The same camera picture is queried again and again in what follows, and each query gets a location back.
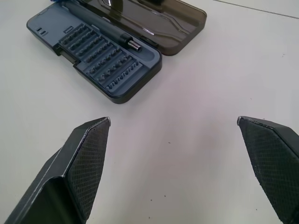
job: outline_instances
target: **table surface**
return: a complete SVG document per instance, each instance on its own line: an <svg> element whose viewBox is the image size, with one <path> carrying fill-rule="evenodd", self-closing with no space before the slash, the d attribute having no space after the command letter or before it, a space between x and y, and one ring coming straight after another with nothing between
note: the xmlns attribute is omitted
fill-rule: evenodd
<svg viewBox="0 0 299 224"><path fill-rule="evenodd" d="M104 116L112 125L88 224L280 223L236 121L299 133L299 20L263 12L275 10L270 0L257 10L186 2L207 12L205 29L123 105L26 29L50 1L0 2L0 223L73 128Z"/></svg>

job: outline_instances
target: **translucent brown lid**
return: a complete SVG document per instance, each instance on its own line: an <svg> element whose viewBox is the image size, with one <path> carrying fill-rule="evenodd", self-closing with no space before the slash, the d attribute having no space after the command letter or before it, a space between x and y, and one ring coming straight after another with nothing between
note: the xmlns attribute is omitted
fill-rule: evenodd
<svg viewBox="0 0 299 224"><path fill-rule="evenodd" d="M205 26L206 13L180 0L81 0L114 25L175 55Z"/></svg>

